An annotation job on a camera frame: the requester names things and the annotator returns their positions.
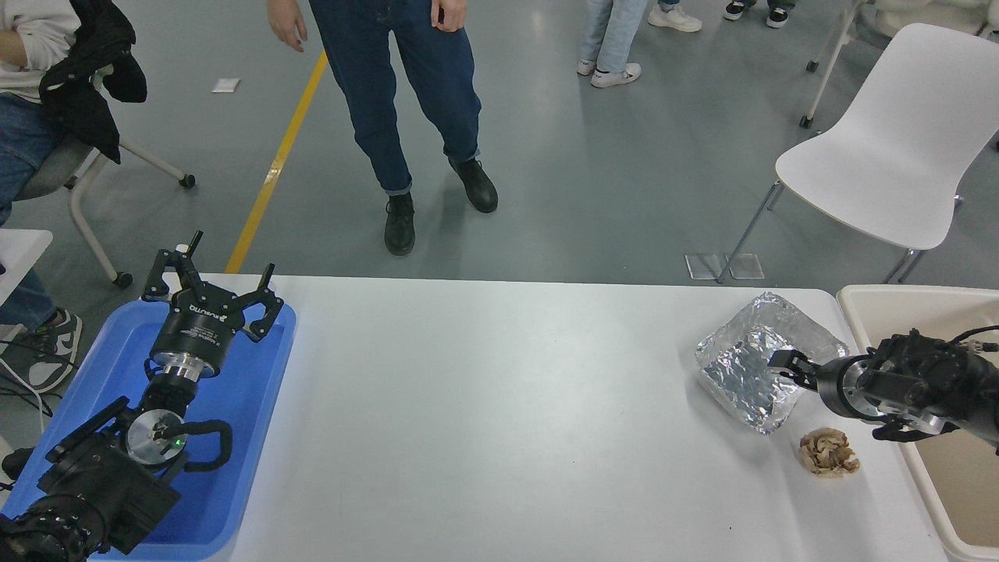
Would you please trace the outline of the person's right hand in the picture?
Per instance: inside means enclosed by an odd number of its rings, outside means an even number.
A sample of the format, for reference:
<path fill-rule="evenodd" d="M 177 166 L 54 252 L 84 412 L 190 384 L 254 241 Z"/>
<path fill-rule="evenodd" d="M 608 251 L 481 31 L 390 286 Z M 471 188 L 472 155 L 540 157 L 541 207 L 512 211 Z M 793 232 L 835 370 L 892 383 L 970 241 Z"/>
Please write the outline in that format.
<path fill-rule="evenodd" d="M 295 52 L 303 53 L 309 34 L 299 3 L 295 0 L 268 0 L 265 1 L 265 14 L 279 41 Z"/>

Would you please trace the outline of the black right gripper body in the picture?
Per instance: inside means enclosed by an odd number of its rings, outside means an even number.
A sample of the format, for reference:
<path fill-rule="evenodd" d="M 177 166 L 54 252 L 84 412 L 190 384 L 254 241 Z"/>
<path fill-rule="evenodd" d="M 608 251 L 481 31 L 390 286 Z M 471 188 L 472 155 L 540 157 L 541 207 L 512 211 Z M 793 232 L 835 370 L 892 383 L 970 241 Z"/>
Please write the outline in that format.
<path fill-rule="evenodd" d="M 815 370 L 815 388 L 822 402 L 829 410 L 844 418 L 863 418 L 863 413 L 854 407 L 843 388 L 847 370 L 861 359 L 862 356 L 839 357 Z"/>

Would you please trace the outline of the person's left hand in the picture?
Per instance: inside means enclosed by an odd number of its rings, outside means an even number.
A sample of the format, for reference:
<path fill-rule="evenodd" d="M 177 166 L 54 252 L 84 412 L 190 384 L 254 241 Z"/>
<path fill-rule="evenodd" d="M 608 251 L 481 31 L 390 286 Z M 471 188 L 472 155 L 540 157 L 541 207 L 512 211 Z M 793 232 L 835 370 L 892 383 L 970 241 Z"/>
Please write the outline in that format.
<path fill-rule="evenodd" d="M 468 14 L 468 3 L 465 0 L 432 0 L 431 22 L 435 29 L 454 33 L 464 29 Z"/>

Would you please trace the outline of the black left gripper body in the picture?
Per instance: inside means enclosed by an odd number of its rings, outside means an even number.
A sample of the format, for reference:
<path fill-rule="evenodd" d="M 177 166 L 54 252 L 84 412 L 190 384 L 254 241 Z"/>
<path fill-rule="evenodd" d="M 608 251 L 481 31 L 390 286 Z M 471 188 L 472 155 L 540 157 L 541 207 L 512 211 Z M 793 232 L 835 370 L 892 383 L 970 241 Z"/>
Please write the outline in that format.
<path fill-rule="evenodd" d="M 165 367 L 171 360 L 192 357 L 202 363 L 202 374 L 221 373 L 236 331 L 245 326 L 244 310 L 264 301 L 264 290 L 236 295 L 210 283 L 175 292 L 151 359 Z"/>

